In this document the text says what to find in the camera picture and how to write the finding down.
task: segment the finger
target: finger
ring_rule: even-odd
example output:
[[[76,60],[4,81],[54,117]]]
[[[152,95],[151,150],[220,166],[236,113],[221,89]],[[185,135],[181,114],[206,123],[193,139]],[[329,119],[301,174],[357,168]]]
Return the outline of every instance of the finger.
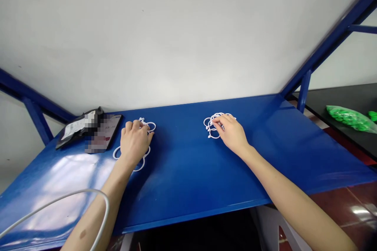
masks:
[[[217,129],[217,131],[219,132],[219,135],[221,137],[223,135],[223,133],[224,133],[223,128],[218,123],[214,123],[213,125],[215,126],[215,128]]]
[[[236,118],[235,117],[233,117],[233,115],[232,114],[228,114],[227,115],[228,117],[230,117],[232,120],[236,120]]]
[[[148,130],[150,130],[150,128],[149,128],[148,125],[144,125],[144,124],[143,124],[143,126],[141,127],[141,130],[143,130],[143,131],[148,131]]]
[[[132,129],[134,130],[138,130],[139,127],[142,127],[143,126],[143,123],[139,120],[134,120],[134,123],[132,125]]]
[[[150,142],[152,141],[153,136],[154,136],[154,132],[151,132],[150,134],[148,134],[148,146],[150,145]]]
[[[232,121],[232,119],[227,114],[223,114],[221,116],[224,117],[225,119],[227,119],[230,122]]]
[[[130,131],[132,129],[132,122],[130,122],[130,121],[126,122],[125,129],[126,129],[126,131]]]
[[[213,123],[213,124],[214,124],[214,123],[218,123],[218,122],[220,122],[220,123],[222,123],[224,126],[226,126],[227,124],[229,124],[229,123],[231,122],[231,120],[230,120],[230,118],[227,117],[226,115],[221,115],[221,116],[219,116],[219,117],[217,117],[217,118],[214,118],[214,119],[212,120],[212,123]]]

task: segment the white cable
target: white cable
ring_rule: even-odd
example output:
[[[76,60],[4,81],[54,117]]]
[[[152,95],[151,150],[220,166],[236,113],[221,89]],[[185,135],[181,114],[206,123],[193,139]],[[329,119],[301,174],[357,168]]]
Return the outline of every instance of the white cable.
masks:
[[[55,200],[47,203],[46,205],[43,205],[42,207],[40,207],[39,209],[35,210],[34,212],[31,212],[30,214],[24,216],[23,218],[19,219],[17,222],[15,222],[13,225],[11,225],[9,228],[7,228],[6,230],[4,230],[2,233],[0,233],[0,239],[3,238],[8,232],[10,232],[13,228],[15,228],[16,226],[18,226],[20,223],[22,223],[23,221],[27,220],[28,218],[30,218],[31,216],[33,216],[34,214],[38,213],[40,210],[43,210],[44,208],[46,208],[47,206],[50,206],[51,204],[54,204],[55,202],[58,202],[59,200],[62,200],[64,198],[67,198],[69,196],[72,196],[72,195],[75,195],[75,194],[79,194],[79,193],[82,193],[82,192],[94,192],[94,193],[97,193],[97,194],[101,194],[105,200],[105,204],[106,204],[106,209],[105,209],[105,215],[103,216],[103,220],[102,220],[102,224],[101,224],[101,227],[99,228],[99,231],[98,231],[98,234],[97,234],[97,237],[95,238],[94,240],[94,243],[92,245],[92,247],[90,248],[90,251],[93,251],[96,249],[97,247],[97,244],[98,244],[98,241],[100,240],[101,236],[102,236],[102,233],[103,233],[103,230],[105,228],[105,225],[106,225],[106,221],[107,221],[107,217],[109,215],[109,210],[110,210],[110,203],[109,203],[109,198],[107,198],[107,195],[104,194],[101,190],[98,190],[98,189],[91,189],[91,188],[87,188],[87,189],[82,189],[82,190],[78,190],[78,191],[75,191],[75,192],[72,192],[72,193],[69,193],[69,194],[66,194],[64,196],[61,196],[59,198],[56,198]]]
[[[153,124],[153,125],[154,125],[154,128],[153,128],[153,129],[150,129],[150,127],[149,127],[148,134],[151,133],[152,131],[154,131],[154,130],[156,129],[156,124],[155,124],[154,122],[147,122],[147,123],[146,123],[146,122],[144,122],[144,118],[140,118],[139,121],[140,121],[143,125],[147,125],[147,126],[149,126],[149,124]],[[120,148],[121,148],[120,146],[117,147],[117,148],[114,150],[114,152],[113,152],[113,158],[116,159],[116,160],[119,159],[119,157],[117,157],[116,154],[117,154],[117,151],[118,151]],[[137,170],[134,170],[134,171],[140,171],[140,170],[144,167],[144,165],[145,165],[145,157],[147,157],[149,153],[150,153],[150,146],[149,146],[148,152],[143,156],[143,164],[142,164],[141,168],[140,168],[140,169],[137,169]]]
[[[213,114],[211,117],[209,117],[209,118],[205,118],[205,119],[204,119],[203,124],[205,125],[205,129],[206,129],[206,130],[208,131],[208,133],[209,133],[208,138],[218,139],[218,138],[220,137],[220,136],[218,136],[218,137],[214,137],[214,136],[212,136],[212,135],[211,135],[211,131],[217,131],[216,127],[213,125],[212,120],[213,120],[214,118],[217,118],[217,117],[221,116],[221,115],[230,115],[230,114],[228,114],[228,113],[226,113],[226,114],[224,114],[224,113],[215,113],[215,114]],[[218,122],[218,124],[221,125],[221,128],[222,128],[222,129],[224,129],[224,125],[220,124],[219,122]]]

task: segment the white cable tie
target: white cable tie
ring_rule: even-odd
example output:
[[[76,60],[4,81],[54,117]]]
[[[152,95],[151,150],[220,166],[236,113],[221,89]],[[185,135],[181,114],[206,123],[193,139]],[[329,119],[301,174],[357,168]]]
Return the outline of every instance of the white cable tie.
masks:
[[[144,118],[140,118],[139,121],[140,121],[143,125],[147,125],[147,126],[149,126],[149,124],[153,124],[153,125],[154,125],[154,129],[150,129],[150,127],[149,127],[148,134],[151,133],[152,131],[154,131],[154,130],[156,129],[156,124],[155,124],[154,122],[147,122],[147,123],[146,123],[146,122],[144,122]],[[119,157],[117,157],[116,154],[117,154],[117,151],[118,151],[120,148],[121,148],[120,146],[117,147],[117,148],[114,150],[114,152],[113,152],[113,158],[116,159],[116,160],[119,159]],[[145,153],[144,156],[143,156],[143,164],[142,164],[141,168],[140,168],[140,169],[137,169],[137,170],[134,170],[134,171],[140,171],[140,170],[144,167],[144,165],[145,165],[145,157],[147,157],[149,153],[150,153],[150,146],[149,146],[148,152]]]
[[[204,121],[203,121],[203,124],[204,124],[204,126],[205,126],[205,129],[208,131],[208,133],[209,133],[209,135],[208,135],[208,138],[214,138],[214,139],[218,139],[219,137],[220,137],[220,135],[218,136],[218,137],[214,137],[214,136],[212,136],[211,135],[211,131],[217,131],[217,129],[216,129],[216,127],[214,126],[214,124],[213,124],[213,122],[212,122],[212,120],[214,119],[214,118],[217,118],[217,117],[219,117],[219,116],[221,116],[221,115],[230,115],[229,113],[226,113],[226,114],[224,114],[224,113],[214,113],[211,117],[208,117],[208,118],[205,118],[204,119]],[[219,122],[218,122],[218,124],[221,126],[221,128],[224,130],[224,125],[222,125],[222,124],[220,124]]]

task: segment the red floor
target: red floor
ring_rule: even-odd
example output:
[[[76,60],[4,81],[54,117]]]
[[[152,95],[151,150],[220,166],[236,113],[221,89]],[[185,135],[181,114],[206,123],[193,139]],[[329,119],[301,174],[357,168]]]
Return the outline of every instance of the red floor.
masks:
[[[324,131],[366,165],[376,164],[371,158],[331,128]],[[311,195],[362,251],[377,230],[377,182],[336,189]],[[280,251],[291,251],[280,228]]]

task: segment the hand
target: hand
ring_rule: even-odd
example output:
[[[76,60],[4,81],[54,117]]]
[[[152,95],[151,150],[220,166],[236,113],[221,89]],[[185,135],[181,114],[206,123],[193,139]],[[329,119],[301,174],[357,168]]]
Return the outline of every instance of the hand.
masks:
[[[251,146],[247,142],[242,125],[232,115],[221,115],[212,120],[225,145],[239,157]]]
[[[126,122],[121,135],[120,160],[128,160],[136,167],[141,158],[148,151],[154,132],[148,134],[149,126],[139,120]]]

